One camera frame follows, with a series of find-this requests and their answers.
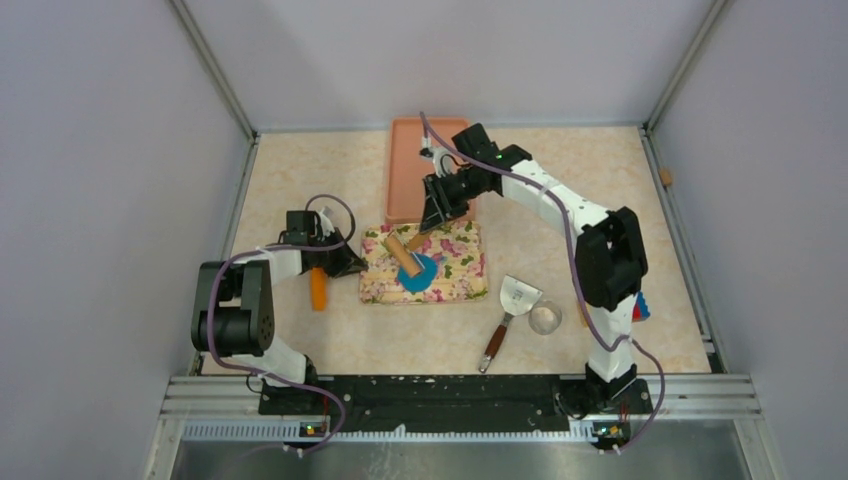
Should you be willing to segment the wooden double-ended roller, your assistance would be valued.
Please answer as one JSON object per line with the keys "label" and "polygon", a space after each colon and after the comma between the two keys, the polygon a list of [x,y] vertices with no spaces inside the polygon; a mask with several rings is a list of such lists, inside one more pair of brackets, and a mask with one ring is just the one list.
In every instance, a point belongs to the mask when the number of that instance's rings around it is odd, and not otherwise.
{"label": "wooden double-ended roller", "polygon": [[395,231],[390,231],[383,242],[390,256],[398,262],[400,270],[414,278],[424,271],[424,267],[415,255],[400,240]]}

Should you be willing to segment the blue dough piece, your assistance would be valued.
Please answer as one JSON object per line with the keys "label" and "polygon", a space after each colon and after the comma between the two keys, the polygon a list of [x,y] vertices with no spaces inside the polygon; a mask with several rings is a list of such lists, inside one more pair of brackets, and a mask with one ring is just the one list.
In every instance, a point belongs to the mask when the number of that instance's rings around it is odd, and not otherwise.
{"label": "blue dough piece", "polygon": [[406,291],[420,293],[431,286],[439,273],[439,265],[431,257],[420,253],[412,253],[412,257],[421,271],[415,276],[410,276],[403,268],[400,268],[396,278]]}

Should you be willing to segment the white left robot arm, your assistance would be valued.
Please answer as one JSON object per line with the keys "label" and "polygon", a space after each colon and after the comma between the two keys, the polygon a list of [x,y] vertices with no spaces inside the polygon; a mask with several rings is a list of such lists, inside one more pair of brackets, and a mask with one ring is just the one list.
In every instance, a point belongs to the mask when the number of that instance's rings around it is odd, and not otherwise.
{"label": "white left robot arm", "polygon": [[339,278],[368,266],[334,225],[327,207],[287,212],[279,239],[280,245],[258,248],[231,263],[200,266],[190,338],[197,351],[215,351],[224,363],[283,387],[283,401],[303,414],[317,407],[321,388],[307,377],[312,367],[308,356],[275,332],[273,287],[313,269]]}

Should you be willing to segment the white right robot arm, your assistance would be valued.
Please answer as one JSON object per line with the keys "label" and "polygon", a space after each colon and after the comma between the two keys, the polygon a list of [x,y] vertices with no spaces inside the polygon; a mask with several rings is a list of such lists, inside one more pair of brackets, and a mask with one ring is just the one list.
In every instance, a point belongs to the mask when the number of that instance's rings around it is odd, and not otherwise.
{"label": "white right robot arm", "polygon": [[586,363],[586,397],[612,412],[637,378],[628,345],[648,262],[638,217],[600,206],[548,174],[525,149],[499,147],[481,124],[444,141],[424,127],[419,155],[434,165],[422,179],[419,229],[430,232],[464,216],[472,200],[494,192],[562,234],[581,315],[595,344]]}

